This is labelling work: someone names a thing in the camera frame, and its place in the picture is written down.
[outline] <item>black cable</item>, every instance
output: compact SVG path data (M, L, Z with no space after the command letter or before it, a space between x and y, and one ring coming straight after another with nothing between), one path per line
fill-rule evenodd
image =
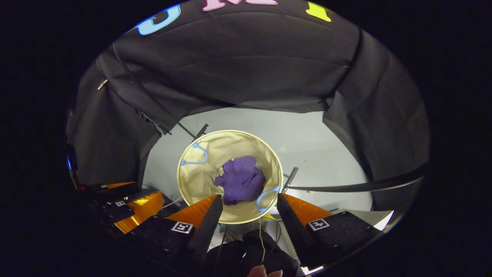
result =
M269 220L273 220L277 224L277 230L280 230L280 233L278 234L278 237L277 237L277 240L275 241L274 247L272 248L272 250L270 250L270 252L268 252L268 254L263 259L263 263L265 263L265 261L267 260L268 256L270 256L270 254L275 250L275 247L278 245L278 241L280 240L280 237L282 236L282 229L280 227L280 223L278 221L276 221L275 219L271 219L271 218L268 218L268 217L264 217L264 218L269 219Z
M410 185L415 183L416 181L424 178L424 174L426 172L427 163L418 167L415 170L412 170L403 175L381 180L375 182L368 182L362 184L353 184L346 186L332 186L332 187L291 187L288 189L297 189L297 190L305 190L305 191L319 191L319 192L367 192L367 191L378 191L378 190L387 190L403 187L406 185Z
M227 234L227 227L229 227L229 225L226 224L224 236L222 237L222 242L220 243L220 246L218 247L217 258L215 259L214 274L212 275L213 277L215 277L215 272L217 271L217 266L218 266L218 262L220 259L220 253L222 252L222 245L224 244L225 235Z
M179 122L179 120L177 120L176 118L174 118L172 116L172 114L163 106L161 105L161 103L159 101L157 101L157 99L140 83L140 81L135 77L135 75L133 75L133 73L130 71L130 69L125 65L125 63L123 62L123 60L120 58L119 54L118 54L118 51L116 50L116 45L115 43L113 42L113 51L115 52L115 55L116 55L116 58L118 59L118 62L120 63L120 65L123 67L123 69L126 71L126 73L128 75L130 75L130 77L133 79L133 81L135 82L135 84L137 84L137 86L157 105L159 106L164 112L166 112L169 117L171 117L174 122L176 124L178 124L185 132L187 132L191 137L193 137L193 139L196 139L197 137L192 134L185 126L183 126L183 124L181 124Z

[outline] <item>human hand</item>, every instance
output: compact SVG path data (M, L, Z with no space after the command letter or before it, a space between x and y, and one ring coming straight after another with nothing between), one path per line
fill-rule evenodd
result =
M282 277L282 270L272 272L268 274L263 265L255 266L249 271L249 275L247 277Z

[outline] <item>black metal rod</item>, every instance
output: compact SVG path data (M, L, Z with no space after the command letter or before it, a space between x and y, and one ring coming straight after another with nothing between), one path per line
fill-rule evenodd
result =
M345 186L331 186L331 187L288 187L289 189L297 190L307 190L307 191L318 191L318 192L367 192L367 191L378 191L387 190L403 187L415 183L416 181L424 178L424 173L426 171L427 163L412 170L403 175L362 184L353 184Z

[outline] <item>white cable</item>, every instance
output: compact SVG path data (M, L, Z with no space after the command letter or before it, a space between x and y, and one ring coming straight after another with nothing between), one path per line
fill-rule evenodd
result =
M263 245L263 239L261 238L261 221L258 219L258 222L260 223L260 240L261 240L261 247L263 248L263 256L261 256L261 264L263 264L263 259L265 259L265 246Z
M181 200L181 198L183 198L183 196L179 197L179 198L178 198L178 199L176 199L174 202L171 202L170 204L167 204L167 205L163 206L163 207L162 207L162 208L160 208L160 209L163 209L163 208L165 208L165 207L169 207L169 206L171 206L172 204L174 204L174 203L176 203L177 201Z

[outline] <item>purple cloth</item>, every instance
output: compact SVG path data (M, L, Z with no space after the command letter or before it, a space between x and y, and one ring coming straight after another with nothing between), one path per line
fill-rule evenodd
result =
M224 204L235 205L240 201L256 200L260 196L265 176L255 164L254 157L244 156L222 166L224 174L215 178L214 185L224 188Z

